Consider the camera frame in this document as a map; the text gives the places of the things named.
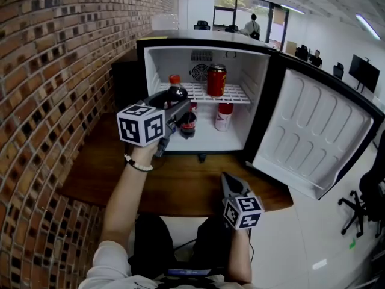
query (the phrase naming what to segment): red cap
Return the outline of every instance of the red cap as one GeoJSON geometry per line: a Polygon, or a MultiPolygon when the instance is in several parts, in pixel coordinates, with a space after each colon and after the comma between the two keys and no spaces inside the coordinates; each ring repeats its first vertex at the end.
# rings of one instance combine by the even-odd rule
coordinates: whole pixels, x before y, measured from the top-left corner
{"type": "Polygon", "coordinates": [[[180,76],[179,75],[170,75],[168,77],[170,84],[180,84],[180,76]]]}
{"type": "Polygon", "coordinates": [[[232,114],[234,109],[234,103],[220,103],[218,106],[218,112],[221,114],[232,114]]]}

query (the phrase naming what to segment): hand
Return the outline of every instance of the hand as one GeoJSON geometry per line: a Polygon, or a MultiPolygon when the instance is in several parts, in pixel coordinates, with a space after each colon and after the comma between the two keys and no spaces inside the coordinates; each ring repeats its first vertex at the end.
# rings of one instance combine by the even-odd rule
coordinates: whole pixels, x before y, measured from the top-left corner
{"type": "Polygon", "coordinates": [[[140,165],[150,166],[151,160],[156,151],[158,150],[159,140],[154,141],[145,147],[134,147],[131,153],[131,158],[140,165]]]}

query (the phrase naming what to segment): wooden countertop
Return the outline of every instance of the wooden countertop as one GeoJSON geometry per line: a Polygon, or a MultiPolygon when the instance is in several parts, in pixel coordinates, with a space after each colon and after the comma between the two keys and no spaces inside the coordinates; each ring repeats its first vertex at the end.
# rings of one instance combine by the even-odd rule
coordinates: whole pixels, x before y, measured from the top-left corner
{"type": "MultiPolygon", "coordinates": [[[[119,139],[115,114],[104,114],[85,139],[71,171],[58,190],[63,196],[105,206],[124,168],[124,143],[119,139]]],[[[246,180],[266,211],[293,205],[288,187],[256,170],[242,166],[234,155],[164,155],[154,158],[139,213],[204,217],[223,212],[220,176],[232,173],[246,180]]]]}

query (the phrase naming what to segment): black chair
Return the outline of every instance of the black chair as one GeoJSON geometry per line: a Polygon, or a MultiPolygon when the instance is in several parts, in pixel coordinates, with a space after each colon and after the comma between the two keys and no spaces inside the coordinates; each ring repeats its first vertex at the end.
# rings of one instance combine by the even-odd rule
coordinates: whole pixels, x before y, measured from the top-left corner
{"type": "Polygon", "coordinates": [[[339,79],[343,77],[343,65],[337,62],[337,65],[333,66],[333,75],[339,79]]]}
{"type": "Polygon", "coordinates": [[[198,20],[197,24],[194,25],[195,30],[210,30],[210,26],[204,20],[198,20]]]}
{"type": "Polygon", "coordinates": [[[229,25],[228,28],[225,29],[225,32],[235,33],[238,31],[238,26],[236,25],[229,25]]]}
{"type": "Polygon", "coordinates": [[[305,45],[301,45],[301,47],[297,47],[295,50],[295,56],[304,61],[307,61],[308,54],[307,46],[305,45]]]}
{"type": "Polygon", "coordinates": [[[385,179],[385,131],[383,131],[378,145],[377,155],[374,160],[372,169],[365,173],[360,180],[360,191],[362,195],[360,199],[356,191],[351,191],[350,196],[354,196],[354,203],[341,198],[338,204],[347,204],[353,209],[354,215],[349,223],[342,229],[341,234],[344,235],[348,228],[358,218],[360,230],[357,238],[363,235],[363,218],[368,216],[369,221],[378,222],[377,234],[378,238],[385,227],[385,197],[382,192],[380,183],[385,179]]]}

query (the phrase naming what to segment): chair leg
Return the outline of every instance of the chair leg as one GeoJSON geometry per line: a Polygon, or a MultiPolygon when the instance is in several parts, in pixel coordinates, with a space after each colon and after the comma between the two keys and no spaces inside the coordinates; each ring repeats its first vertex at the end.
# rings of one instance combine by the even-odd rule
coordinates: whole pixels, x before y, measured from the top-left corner
{"type": "Polygon", "coordinates": [[[354,222],[354,220],[357,218],[357,216],[359,216],[359,215],[357,214],[357,212],[354,212],[354,215],[353,215],[353,217],[351,218],[349,224],[347,224],[346,227],[344,227],[344,228],[342,229],[342,231],[341,231],[341,234],[342,234],[342,235],[344,235],[344,234],[347,233],[347,230],[349,229],[349,227],[351,226],[351,224],[353,224],[353,222],[354,222]]]}
{"type": "Polygon", "coordinates": [[[351,207],[354,211],[359,208],[359,206],[357,206],[356,204],[352,203],[351,201],[345,199],[345,198],[341,198],[338,200],[338,204],[339,205],[342,205],[342,203],[345,203],[347,204],[349,207],[351,207]]]}
{"type": "Polygon", "coordinates": [[[356,191],[353,191],[354,192],[354,201],[356,202],[356,205],[360,206],[360,199],[359,199],[359,196],[357,194],[356,191]]]}
{"type": "Polygon", "coordinates": [[[377,233],[375,235],[376,238],[378,238],[381,235],[381,233],[383,231],[383,227],[384,227],[383,220],[379,220],[377,223],[377,233]]]}
{"type": "Polygon", "coordinates": [[[360,230],[359,230],[359,232],[357,232],[356,237],[359,238],[363,235],[363,214],[360,213],[359,211],[357,212],[357,214],[358,214],[358,218],[359,218],[360,230]]]}

